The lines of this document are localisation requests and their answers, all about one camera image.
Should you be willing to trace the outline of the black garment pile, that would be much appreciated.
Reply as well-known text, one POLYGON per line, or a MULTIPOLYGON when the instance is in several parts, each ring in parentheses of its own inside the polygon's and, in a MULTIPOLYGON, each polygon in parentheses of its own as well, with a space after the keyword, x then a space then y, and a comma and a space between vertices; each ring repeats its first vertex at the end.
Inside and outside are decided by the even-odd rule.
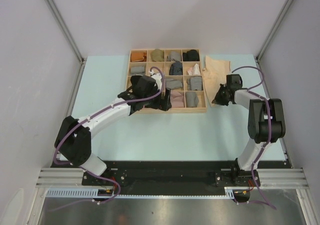
POLYGON ((172 108, 171 100, 170 99, 161 99, 159 104, 159 109, 161 111, 168 111, 172 108))

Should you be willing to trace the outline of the peach underwear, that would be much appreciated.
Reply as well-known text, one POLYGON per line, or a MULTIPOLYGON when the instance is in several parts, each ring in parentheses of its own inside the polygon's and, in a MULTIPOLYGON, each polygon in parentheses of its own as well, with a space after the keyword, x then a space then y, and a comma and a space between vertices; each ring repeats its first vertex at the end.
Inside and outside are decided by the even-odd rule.
POLYGON ((226 83, 226 77, 230 72, 231 62, 229 60, 217 60, 208 55, 204 57, 202 79, 208 103, 212 108, 216 106, 213 100, 220 89, 220 84, 226 83))

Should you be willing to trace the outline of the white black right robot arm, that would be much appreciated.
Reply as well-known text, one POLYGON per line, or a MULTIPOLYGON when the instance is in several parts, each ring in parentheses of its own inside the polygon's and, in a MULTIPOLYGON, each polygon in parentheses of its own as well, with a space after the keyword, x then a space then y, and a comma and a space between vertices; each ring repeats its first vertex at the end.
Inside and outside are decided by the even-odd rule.
POLYGON ((259 161, 270 145, 283 138, 286 133, 282 101, 278 98, 268 99, 244 88, 239 74, 229 74, 226 76, 226 83, 220 85, 212 103, 220 106, 232 103, 248 110, 247 145, 229 171, 215 173, 216 185, 218 187, 258 185, 259 161))

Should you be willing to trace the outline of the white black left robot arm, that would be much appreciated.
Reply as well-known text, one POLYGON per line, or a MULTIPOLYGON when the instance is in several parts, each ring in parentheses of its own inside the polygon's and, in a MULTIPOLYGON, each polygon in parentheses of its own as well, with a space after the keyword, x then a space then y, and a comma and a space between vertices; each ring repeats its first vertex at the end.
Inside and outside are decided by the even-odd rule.
POLYGON ((54 143, 55 151, 73 166, 93 174, 98 184, 105 185, 111 173, 106 163, 93 153, 92 139, 111 124, 143 108, 166 112, 171 107, 171 89, 166 87, 161 73, 133 75, 130 86, 110 105, 82 118, 66 117, 54 143))

